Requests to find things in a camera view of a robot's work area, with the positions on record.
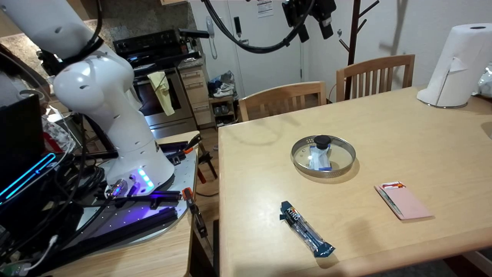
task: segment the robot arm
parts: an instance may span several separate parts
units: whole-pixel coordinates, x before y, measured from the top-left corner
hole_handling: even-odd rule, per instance
[[[147,195],[173,166],[135,107],[133,70],[92,32],[64,0],[0,0],[3,12],[43,50],[64,61],[53,92],[69,109],[90,116],[118,152],[103,162],[113,196]]]

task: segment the wooden chair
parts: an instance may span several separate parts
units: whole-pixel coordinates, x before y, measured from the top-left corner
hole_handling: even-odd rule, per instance
[[[319,106],[326,101],[323,81],[301,81],[269,87],[239,99],[241,119],[261,118]]]
[[[379,93],[392,89],[396,69],[404,66],[402,76],[398,79],[401,87],[412,86],[415,55],[392,55],[350,64],[336,70],[336,101],[346,98],[346,79],[350,78],[349,98]]]

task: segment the paper towel roll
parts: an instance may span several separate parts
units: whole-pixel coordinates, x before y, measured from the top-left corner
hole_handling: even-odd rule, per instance
[[[490,61],[492,22],[453,26],[429,86],[416,98],[433,106],[462,106]]]

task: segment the cabinet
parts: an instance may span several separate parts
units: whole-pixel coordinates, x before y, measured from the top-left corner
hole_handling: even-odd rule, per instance
[[[196,124],[210,124],[212,112],[209,106],[209,89],[206,84],[206,73],[201,64],[181,67],[180,75],[189,98],[189,104],[193,110]]]

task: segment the oven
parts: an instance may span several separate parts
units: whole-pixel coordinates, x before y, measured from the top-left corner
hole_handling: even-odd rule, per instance
[[[176,30],[130,36],[113,41],[115,52],[127,59],[133,67],[133,89],[141,101],[141,113],[155,138],[181,133],[196,129],[196,121],[190,109],[178,62],[193,53],[187,53]],[[164,70],[169,82],[169,98],[173,113],[166,115],[147,75]]]

